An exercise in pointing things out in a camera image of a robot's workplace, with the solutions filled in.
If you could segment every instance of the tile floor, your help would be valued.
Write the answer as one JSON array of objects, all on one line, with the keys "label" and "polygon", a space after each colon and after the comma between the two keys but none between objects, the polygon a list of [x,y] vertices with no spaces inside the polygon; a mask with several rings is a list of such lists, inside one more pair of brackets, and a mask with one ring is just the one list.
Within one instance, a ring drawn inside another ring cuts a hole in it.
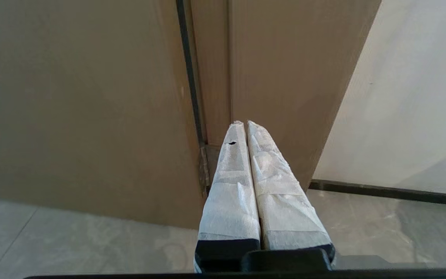
[{"label": "tile floor", "polygon": [[[338,269],[446,267],[446,205],[308,190]],[[192,272],[197,231],[0,201],[0,279]]]}]

